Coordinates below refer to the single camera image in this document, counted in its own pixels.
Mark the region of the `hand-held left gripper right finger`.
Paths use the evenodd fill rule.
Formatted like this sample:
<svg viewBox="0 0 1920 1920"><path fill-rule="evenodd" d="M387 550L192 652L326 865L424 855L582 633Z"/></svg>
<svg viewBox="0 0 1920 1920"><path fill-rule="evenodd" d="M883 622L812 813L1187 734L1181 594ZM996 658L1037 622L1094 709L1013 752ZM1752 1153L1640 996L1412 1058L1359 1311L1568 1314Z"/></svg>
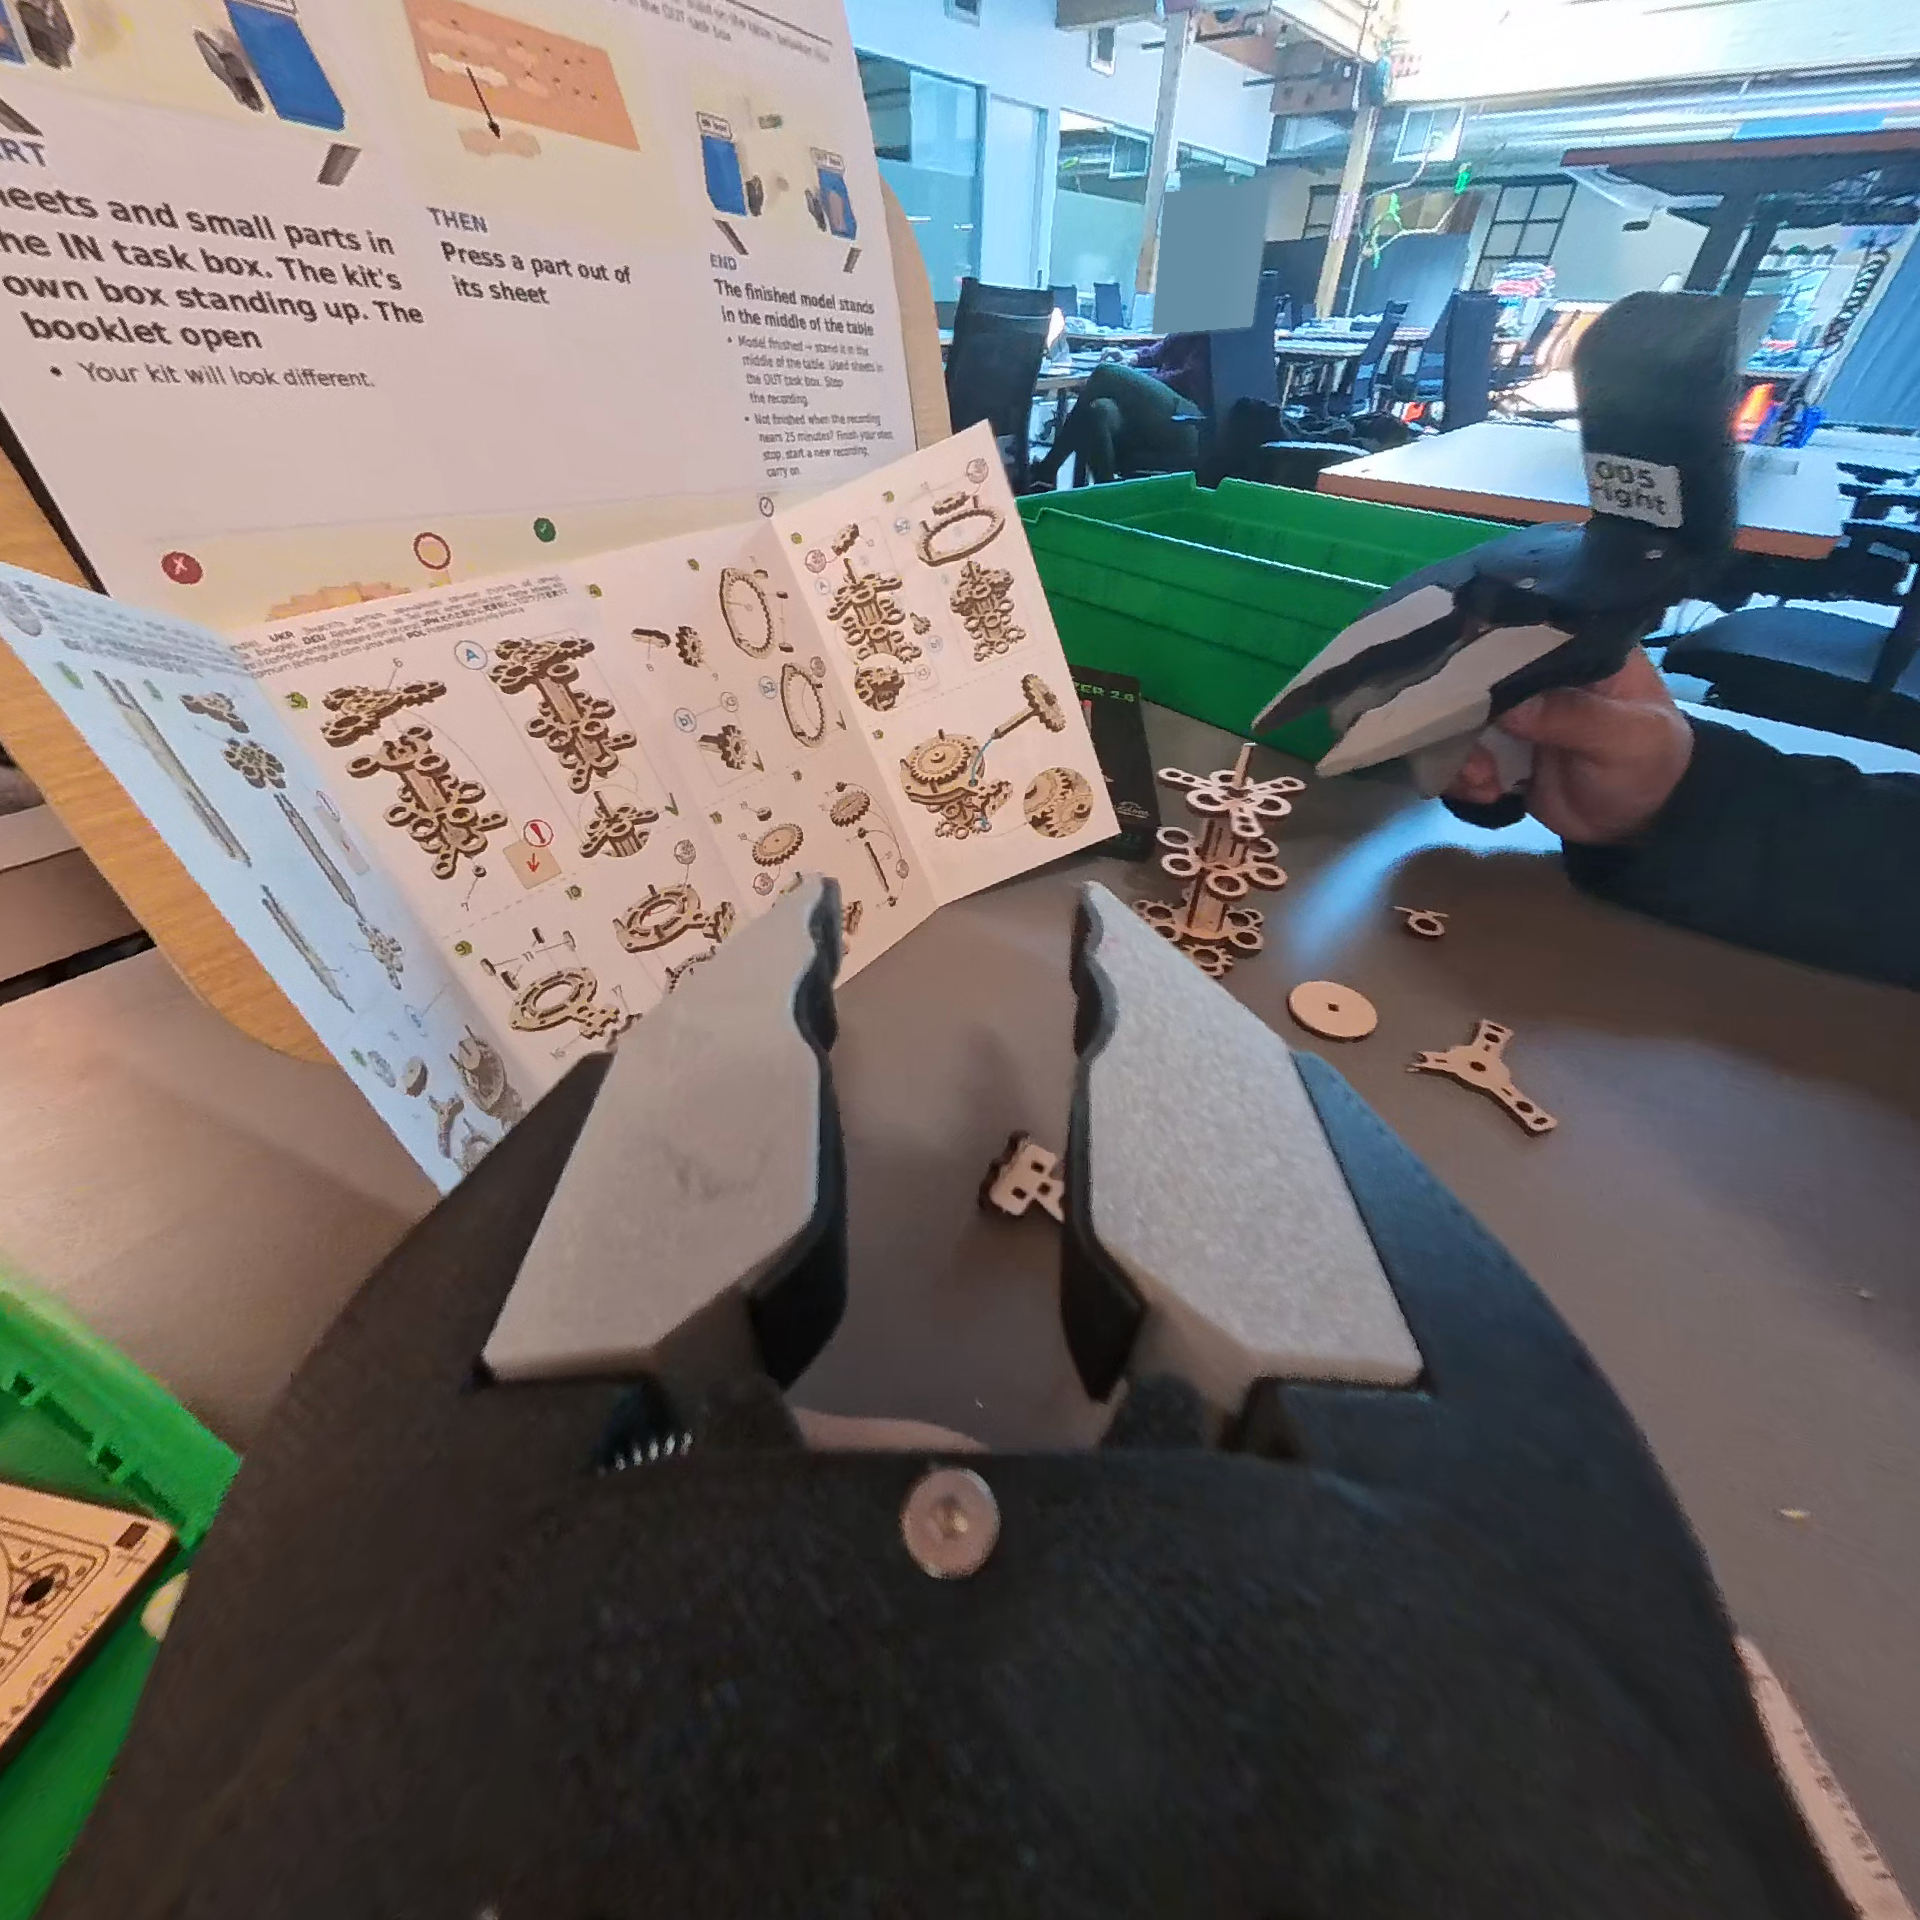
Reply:
<svg viewBox="0 0 1920 1920"><path fill-rule="evenodd" d="M1071 991L1061 1316L1088 1397L1172 1375L1233 1418L1265 1380L1416 1384L1289 1044L1094 880Z"/></svg>

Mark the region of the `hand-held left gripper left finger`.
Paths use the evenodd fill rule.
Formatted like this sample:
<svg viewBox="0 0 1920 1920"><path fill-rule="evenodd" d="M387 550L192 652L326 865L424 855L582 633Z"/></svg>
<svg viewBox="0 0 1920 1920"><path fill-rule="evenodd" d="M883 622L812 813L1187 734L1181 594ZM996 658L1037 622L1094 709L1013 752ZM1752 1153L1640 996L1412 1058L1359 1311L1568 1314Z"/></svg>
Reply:
<svg viewBox="0 0 1920 1920"><path fill-rule="evenodd" d="M483 1362L503 1384L788 1386L848 1303L835 880L721 941L614 1044Z"/></svg>

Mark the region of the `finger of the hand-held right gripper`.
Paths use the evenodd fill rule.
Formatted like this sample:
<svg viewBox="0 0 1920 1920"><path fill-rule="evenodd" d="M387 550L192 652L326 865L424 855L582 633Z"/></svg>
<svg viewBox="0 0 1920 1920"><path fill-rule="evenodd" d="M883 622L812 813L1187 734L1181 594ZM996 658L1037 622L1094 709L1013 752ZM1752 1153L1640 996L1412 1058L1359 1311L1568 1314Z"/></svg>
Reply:
<svg viewBox="0 0 1920 1920"><path fill-rule="evenodd" d="M1495 685L1569 639L1569 631L1548 624L1481 633L1427 679L1356 717L1313 773L1343 776L1406 760L1415 776L1459 776L1492 725Z"/></svg>
<svg viewBox="0 0 1920 1920"><path fill-rule="evenodd" d="M1309 660L1254 717L1256 734L1280 729L1309 710L1332 705L1393 682L1388 698L1408 682L1424 680L1448 660L1464 639L1468 616L1455 605L1455 588L1421 584L1368 608Z"/></svg>

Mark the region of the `wooden model tower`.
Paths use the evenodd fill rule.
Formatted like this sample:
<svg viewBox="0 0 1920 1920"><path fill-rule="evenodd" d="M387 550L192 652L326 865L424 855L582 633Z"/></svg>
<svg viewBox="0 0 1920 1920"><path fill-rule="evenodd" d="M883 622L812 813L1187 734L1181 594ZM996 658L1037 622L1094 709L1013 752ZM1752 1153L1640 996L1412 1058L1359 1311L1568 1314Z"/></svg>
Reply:
<svg viewBox="0 0 1920 1920"><path fill-rule="evenodd" d="M1139 919L1221 981L1263 946L1256 896L1286 887L1278 826L1305 790L1295 775L1254 773L1256 742L1243 737L1232 764L1212 773L1161 765L1156 781L1174 790L1189 824L1156 832L1159 871L1179 887L1174 897L1139 897Z"/></svg>

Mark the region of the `person's right hand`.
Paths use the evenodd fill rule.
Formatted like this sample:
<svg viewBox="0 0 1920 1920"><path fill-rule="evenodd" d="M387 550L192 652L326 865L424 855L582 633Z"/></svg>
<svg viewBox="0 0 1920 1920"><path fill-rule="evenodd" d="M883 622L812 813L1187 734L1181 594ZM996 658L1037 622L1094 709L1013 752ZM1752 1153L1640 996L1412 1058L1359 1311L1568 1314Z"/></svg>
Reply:
<svg viewBox="0 0 1920 1920"><path fill-rule="evenodd" d="M1495 719L1532 746L1524 813L1565 848L1613 848L1662 813L1694 757L1694 729L1657 664L1635 646L1617 672L1549 687Z"/></svg>

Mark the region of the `green plastic bin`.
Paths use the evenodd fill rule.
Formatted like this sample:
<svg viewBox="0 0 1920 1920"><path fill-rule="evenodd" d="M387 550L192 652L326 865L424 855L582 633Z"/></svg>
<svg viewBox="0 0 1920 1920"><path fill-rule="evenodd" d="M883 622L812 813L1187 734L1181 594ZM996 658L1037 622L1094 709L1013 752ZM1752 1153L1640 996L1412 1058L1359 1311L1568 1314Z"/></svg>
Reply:
<svg viewBox="0 0 1920 1920"><path fill-rule="evenodd" d="M1190 471L1016 501L1071 664L1248 729L1384 590L1502 524Z"/></svg>
<svg viewBox="0 0 1920 1920"><path fill-rule="evenodd" d="M159 1642L151 1598L190 1568L240 1455L52 1298L5 1277L5 1488L169 1528L169 1551L35 1700L5 1716L1 1912L35 1916L100 1799Z"/></svg>

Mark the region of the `white wood-edged table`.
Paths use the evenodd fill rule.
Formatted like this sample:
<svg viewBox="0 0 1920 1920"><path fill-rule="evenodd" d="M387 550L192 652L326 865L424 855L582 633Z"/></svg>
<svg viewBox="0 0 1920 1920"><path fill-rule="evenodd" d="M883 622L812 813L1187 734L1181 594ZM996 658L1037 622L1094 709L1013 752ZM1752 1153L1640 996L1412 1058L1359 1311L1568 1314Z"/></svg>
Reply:
<svg viewBox="0 0 1920 1920"><path fill-rule="evenodd" d="M1597 520L1653 557L1719 561L1731 548L1824 559L1844 520L1915 509L1915 463L1846 463L1828 449L1733 444L1670 416L1595 426L1470 423L1332 463L1320 492L1511 524Z"/></svg>

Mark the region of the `raised standing desk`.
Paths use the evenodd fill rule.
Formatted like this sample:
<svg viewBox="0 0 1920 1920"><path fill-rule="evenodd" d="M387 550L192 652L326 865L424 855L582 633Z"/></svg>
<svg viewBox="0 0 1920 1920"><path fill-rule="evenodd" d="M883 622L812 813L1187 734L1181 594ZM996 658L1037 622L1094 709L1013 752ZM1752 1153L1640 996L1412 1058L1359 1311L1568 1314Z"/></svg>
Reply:
<svg viewBox="0 0 1920 1920"><path fill-rule="evenodd" d="M1915 127L1589 146L1559 165L1613 198L1649 194L1703 224L1684 287L1735 302L1777 234L1911 226L1917 209Z"/></svg>

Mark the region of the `black kit box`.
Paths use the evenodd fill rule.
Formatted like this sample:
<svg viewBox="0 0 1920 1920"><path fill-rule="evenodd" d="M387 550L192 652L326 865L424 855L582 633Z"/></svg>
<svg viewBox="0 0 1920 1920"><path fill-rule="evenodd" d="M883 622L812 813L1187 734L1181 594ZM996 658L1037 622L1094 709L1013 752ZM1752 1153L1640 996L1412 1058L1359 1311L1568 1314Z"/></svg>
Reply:
<svg viewBox="0 0 1920 1920"><path fill-rule="evenodd" d="M1148 750L1140 682L1125 674L1075 664L1071 685L1120 826L1107 849L1115 856L1144 858L1159 849L1161 789Z"/></svg>

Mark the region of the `black office chair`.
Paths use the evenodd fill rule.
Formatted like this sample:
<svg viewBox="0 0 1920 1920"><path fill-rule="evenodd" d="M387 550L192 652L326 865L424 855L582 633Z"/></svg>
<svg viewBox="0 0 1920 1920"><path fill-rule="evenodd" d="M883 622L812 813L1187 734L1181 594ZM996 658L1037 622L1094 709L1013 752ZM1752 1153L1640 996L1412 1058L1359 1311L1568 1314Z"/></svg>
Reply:
<svg viewBox="0 0 1920 1920"><path fill-rule="evenodd" d="M950 318L943 383L950 430L989 424L1020 493L1029 478L1029 424L1055 303L1047 290L963 279Z"/></svg>
<svg viewBox="0 0 1920 1920"><path fill-rule="evenodd" d="M1664 646L1704 703L1917 750L1917 476L1843 461L1846 514L1820 561L1752 557L1733 583L1766 597Z"/></svg>

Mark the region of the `three-armed wooden piece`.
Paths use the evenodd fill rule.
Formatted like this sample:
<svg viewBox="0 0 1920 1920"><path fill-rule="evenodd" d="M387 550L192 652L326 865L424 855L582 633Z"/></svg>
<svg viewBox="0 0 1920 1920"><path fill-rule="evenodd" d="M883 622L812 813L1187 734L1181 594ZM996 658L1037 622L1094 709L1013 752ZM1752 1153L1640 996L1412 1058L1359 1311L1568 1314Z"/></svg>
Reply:
<svg viewBox="0 0 1920 1920"><path fill-rule="evenodd" d="M1492 1100L1529 1136L1548 1136L1557 1117L1519 1089L1507 1050L1515 1029L1492 1018L1479 1018L1471 1038L1444 1049L1421 1049L1408 1061L1408 1071L1441 1077L1448 1084Z"/></svg>

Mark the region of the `folded instruction booklet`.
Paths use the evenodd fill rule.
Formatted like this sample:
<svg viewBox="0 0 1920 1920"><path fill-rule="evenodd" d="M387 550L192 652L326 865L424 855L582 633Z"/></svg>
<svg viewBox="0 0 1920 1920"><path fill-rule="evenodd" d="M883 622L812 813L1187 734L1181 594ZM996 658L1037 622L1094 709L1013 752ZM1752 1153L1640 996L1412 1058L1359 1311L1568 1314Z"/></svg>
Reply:
<svg viewBox="0 0 1920 1920"><path fill-rule="evenodd" d="M1120 829L985 423L791 511L230 638L20 566L1 614L441 1191L801 877L853 974Z"/></svg>

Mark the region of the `engraved wooden sheet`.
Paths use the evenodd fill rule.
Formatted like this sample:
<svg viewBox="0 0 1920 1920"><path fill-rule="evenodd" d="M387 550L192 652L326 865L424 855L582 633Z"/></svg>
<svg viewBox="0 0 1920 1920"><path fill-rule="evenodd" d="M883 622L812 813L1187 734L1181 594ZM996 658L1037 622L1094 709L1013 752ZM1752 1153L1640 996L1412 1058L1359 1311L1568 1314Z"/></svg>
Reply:
<svg viewBox="0 0 1920 1920"><path fill-rule="evenodd" d="M175 1548L163 1519L1 1486L1 1750Z"/></svg>

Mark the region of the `instruction poster board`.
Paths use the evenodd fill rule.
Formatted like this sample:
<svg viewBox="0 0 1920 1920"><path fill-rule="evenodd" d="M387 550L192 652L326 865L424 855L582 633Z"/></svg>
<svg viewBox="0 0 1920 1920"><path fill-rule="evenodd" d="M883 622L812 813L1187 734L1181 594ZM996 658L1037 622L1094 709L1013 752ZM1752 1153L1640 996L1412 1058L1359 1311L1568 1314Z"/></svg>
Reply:
<svg viewBox="0 0 1920 1920"><path fill-rule="evenodd" d="M237 636L917 444L844 4L5 4L5 456Z"/></svg>

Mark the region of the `small wooden bracket piece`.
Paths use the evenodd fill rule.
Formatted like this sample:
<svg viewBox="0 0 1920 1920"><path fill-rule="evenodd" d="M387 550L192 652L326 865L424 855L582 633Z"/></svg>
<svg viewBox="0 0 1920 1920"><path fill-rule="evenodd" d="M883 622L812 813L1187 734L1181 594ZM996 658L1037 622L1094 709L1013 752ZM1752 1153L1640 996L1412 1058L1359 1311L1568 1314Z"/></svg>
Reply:
<svg viewBox="0 0 1920 1920"><path fill-rule="evenodd" d="M1031 1134L1009 1134L977 1188L977 1205L1000 1216L1045 1213L1064 1225L1064 1164Z"/></svg>

